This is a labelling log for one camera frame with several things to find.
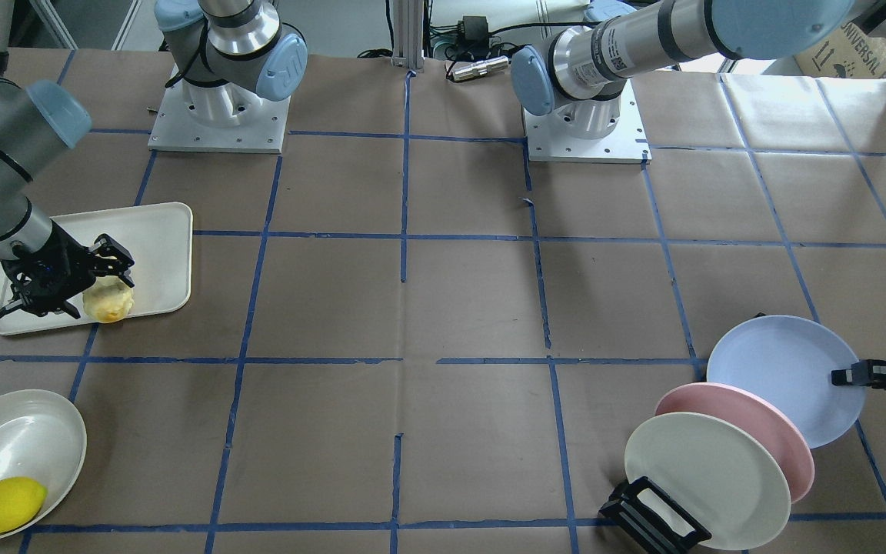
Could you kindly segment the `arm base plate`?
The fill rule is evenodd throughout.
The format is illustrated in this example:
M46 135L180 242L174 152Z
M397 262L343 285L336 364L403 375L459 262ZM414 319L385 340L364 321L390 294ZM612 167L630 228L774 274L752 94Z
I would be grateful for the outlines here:
M179 153L281 154L291 99L272 102L228 83L165 89L148 147Z
M532 161L641 164L653 158L631 83L608 101L585 99L543 116L524 110L521 118Z

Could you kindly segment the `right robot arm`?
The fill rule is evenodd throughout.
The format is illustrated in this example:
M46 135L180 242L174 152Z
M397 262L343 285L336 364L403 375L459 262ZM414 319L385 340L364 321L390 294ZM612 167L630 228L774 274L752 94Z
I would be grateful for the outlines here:
M108 234L78 241L24 193L94 123L56 82L22 87L6 78L13 13L14 2L0 1L0 266L8 293L0 320L15 312L106 323L137 315L130 250ZM201 126L261 120L305 76L307 42L271 1L158 1L154 16L175 60L165 90L182 91Z

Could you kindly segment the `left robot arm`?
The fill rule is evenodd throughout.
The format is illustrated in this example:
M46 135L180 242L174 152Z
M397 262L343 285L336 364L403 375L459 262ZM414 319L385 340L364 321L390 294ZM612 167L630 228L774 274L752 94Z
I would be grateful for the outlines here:
M527 108L630 84L651 160L530 169L555 359L713 362L753 312L886 358L886 77L697 75L703 54L886 42L886 1L661 1L522 49Z

